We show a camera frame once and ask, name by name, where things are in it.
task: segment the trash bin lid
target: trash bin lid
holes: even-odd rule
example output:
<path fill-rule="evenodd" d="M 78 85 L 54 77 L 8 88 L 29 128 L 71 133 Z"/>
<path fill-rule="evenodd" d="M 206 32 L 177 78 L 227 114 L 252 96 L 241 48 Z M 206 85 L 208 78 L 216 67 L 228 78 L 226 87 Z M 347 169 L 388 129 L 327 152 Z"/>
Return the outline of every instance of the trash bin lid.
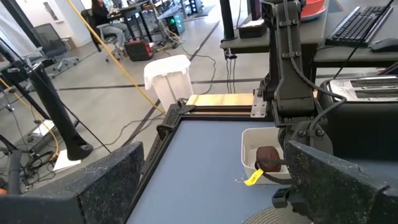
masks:
<path fill-rule="evenodd" d="M 145 89 L 152 87 L 152 80 L 158 75 L 167 75 L 172 72 L 184 71 L 189 68 L 191 62 L 186 55 L 176 55 L 153 61 L 145 66 L 144 82 Z"/>

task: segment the black rubber pad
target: black rubber pad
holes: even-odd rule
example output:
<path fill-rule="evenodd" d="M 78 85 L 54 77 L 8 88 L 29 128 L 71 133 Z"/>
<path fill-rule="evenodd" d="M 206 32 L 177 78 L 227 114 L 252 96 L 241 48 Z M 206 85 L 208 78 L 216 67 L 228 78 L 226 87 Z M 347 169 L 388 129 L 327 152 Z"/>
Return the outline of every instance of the black rubber pad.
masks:
<path fill-rule="evenodd" d="M 267 208 L 244 222 L 245 224 L 311 224 L 311 220 L 292 212 L 292 207 Z"/>

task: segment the white plastic container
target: white plastic container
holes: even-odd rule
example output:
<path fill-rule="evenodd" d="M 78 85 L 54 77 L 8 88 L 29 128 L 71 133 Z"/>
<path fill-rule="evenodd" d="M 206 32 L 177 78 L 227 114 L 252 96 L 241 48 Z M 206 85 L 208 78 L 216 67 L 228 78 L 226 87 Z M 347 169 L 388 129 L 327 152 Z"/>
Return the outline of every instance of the white plastic container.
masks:
<path fill-rule="evenodd" d="M 249 128 L 242 133 L 242 164 L 248 178 L 256 171 L 254 163 L 256 162 L 257 148 L 262 146 L 274 146 L 281 159 L 284 158 L 284 152 L 278 143 L 278 128 Z M 280 167 L 280 172 L 268 172 L 267 174 L 280 178 L 289 179 L 290 174 L 286 166 Z M 264 176 L 256 184 L 277 184 Z"/>
<path fill-rule="evenodd" d="M 189 66 L 191 62 L 185 55 L 176 55 L 156 60 L 145 66 L 145 89 L 153 86 L 164 110 L 179 98 L 193 95 Z"/>

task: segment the yellow cable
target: yellow cable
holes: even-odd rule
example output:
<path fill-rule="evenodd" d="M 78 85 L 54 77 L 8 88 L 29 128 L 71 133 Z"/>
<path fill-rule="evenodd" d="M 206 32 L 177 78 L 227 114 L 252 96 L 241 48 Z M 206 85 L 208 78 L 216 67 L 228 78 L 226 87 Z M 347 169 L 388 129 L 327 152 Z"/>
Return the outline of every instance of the yellow cable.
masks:
<path fill-rule="evenodd" d="M 105 51 L 108 53 L 108 55 L 112 58 L 112 60 L 118 65 L 118 67 L 122 70 L 123 75 L 130 80 L 134 84 L 134 86 L 138 89 L 138 91 L 144 96 L 144 98 L 151 103 L 151 105 L 159 110 L 162 114 L 164 114 L 164 111 L 157 107 L 155 103 L 138 87 L 138 84 L 134 79 L 128 74 L 128 72 L 123 68 L 123 66 L 118 62 L 118 60 L 112 55 L 112 52 L 108 49 L 108 47 L 105 45 L 105 43 L 101 40 L 101 38 L 97 35 L 97 33 L 90 27 L 89 23 L 81 16 L 80 12 L 77 10 L 77 8 L 73 5 L 73 3 L 68 0 L 69 5 L 72 7 L 72 9 L 75 11 L 76 15 L 80 18 L 81 21 L 86 25 L 87 29 L 91 32 L 91 34 L 94 35 L 95 39 L 104 47 Z"/>
<path fill-rule="evenodd" d="M 0 82 L 4 85 L 4 86 L 6 86 L 7 88 L 10 88 L 10 86 L 2 79 L 2 78 L 0 78 Z M 31 107 L 23 100 L 23 99 L 21 99 L 19 96 L 18 96 L 18 94 L 17 93 L 14 93 L 15 94 L 15 96 L 17 97 L 17 99 L 26 107 L 26 108 L 28 108 L 29 110 L 31 110 Z M 33 115 L 33 117 L 34 117 L 34 119 L 36 119 L 36 117 L 35 117 L 35 111 L 32 111 L 33 113 L 32 113 L 32 115 Z M 54 155 L 52 155 L 52 157 L 51 157 L 51 160 L 55 160 L 55 159 L 57 159 L 57 157 L 59 156 L 59 144 L 58 144 L 58 140 L 57 140 L 57 138 L 55 137 L 55 135 L 54 135 L 54 133 L 51 131 L 51 129 L 49 128 L 49 127 L 47 127 L 45 124 L 44 124 L 44 121 L 40 118 L 40 115 L 38 115 L 39 116 L 39 121 L 48 129 L 48 131 L 50 132 L 50 134 L 52 135 L 52 137 L 54 138 L 54 141 L 55 141 L 55 154 Z"/>

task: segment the white trash bin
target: white trash bin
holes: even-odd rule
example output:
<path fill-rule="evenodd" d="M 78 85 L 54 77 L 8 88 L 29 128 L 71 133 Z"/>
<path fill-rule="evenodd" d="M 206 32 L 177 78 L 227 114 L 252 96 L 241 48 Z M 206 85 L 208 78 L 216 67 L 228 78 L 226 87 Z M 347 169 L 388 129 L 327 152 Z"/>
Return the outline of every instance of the white trash bin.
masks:
<path fill-rule="evenodd" d="M 156 60 L 145 66 L 145 89 L 153 86 L 164 110 L 179 98 L 189 98 L 193 95 L 189 65 L 191 62 L 185 55 L 176 55 Z"/>

